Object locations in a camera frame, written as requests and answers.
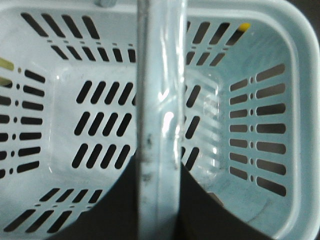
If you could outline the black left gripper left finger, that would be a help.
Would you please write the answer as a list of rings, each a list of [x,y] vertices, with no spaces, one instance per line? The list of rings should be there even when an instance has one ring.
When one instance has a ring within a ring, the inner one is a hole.
[[[49,240],[135,240],[137,239],[136,156],[89,211]]]

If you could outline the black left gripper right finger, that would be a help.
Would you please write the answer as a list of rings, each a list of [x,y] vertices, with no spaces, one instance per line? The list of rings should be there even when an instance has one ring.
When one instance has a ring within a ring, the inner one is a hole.
[[[177,240],[269,240],[212,198],[182,164]]]

